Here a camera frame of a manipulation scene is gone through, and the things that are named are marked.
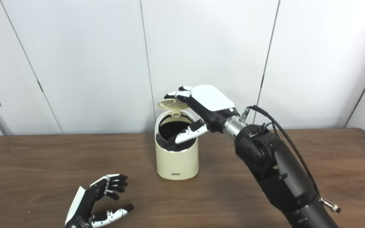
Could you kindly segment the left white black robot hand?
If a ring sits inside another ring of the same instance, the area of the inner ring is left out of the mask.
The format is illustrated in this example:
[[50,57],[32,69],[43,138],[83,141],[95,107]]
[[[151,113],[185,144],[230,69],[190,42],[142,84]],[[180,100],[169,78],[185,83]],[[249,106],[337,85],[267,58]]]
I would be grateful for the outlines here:
[[104,197],[119,200],[117,193],[123,193],[128,177],[122,174],[107,174],[85,189],[80,186],[72,201],[65,220],[65,228],[102,228],[130,213],[134,205],[129,203],[119,209],[92,213],[95,203]]

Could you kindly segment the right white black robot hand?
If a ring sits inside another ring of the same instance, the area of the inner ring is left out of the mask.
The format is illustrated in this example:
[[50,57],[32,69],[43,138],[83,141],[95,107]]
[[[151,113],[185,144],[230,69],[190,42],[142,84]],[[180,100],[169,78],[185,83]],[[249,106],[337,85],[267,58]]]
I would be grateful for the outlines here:
[[170,137],[168,143],[171,145],[197,138],[208,131],[227,134],[234,140],[245,127],[245,123],[240,121],[234,103],[212,85],[198,85],[192,88],[182,86],[178,91],[170,92],[164,98],[176,98],[186,103],[201,117],[201,120]]

